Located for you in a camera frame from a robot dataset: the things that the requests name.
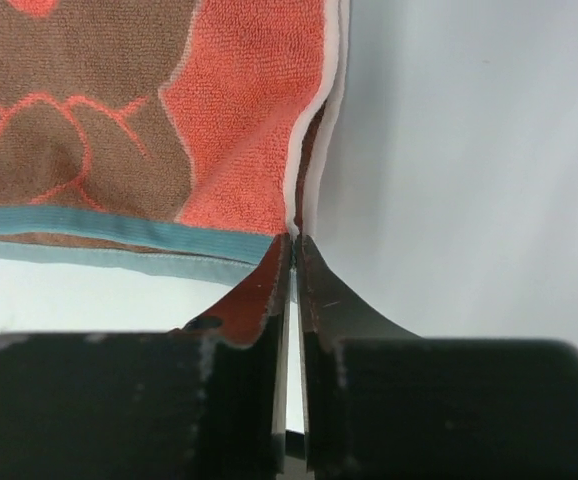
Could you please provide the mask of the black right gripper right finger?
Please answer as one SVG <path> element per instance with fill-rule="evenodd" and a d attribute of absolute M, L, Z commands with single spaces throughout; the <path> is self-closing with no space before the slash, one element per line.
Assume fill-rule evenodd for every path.
<path fill-rule="evenodd" d="M 578 479 L 578 349 L 423 338 L 294 245 L 305 454 L 319 479 Z"/>

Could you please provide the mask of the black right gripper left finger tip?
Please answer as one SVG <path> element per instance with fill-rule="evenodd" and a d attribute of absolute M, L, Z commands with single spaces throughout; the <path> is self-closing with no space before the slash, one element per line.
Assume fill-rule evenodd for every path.
<path fill-rule="evenodd" d="M 180 329 L 0 334 L 0 479 L 272 479 L 292 242 Z"/>

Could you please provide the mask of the orange towel with teal trim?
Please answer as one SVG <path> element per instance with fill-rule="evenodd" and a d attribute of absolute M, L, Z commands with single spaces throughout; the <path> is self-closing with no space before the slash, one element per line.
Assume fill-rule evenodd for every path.
<path fill-rule="evenodd" d="M 0 1 L 0 258 L 233 285 L 310 234 L 346 1 Z"/>

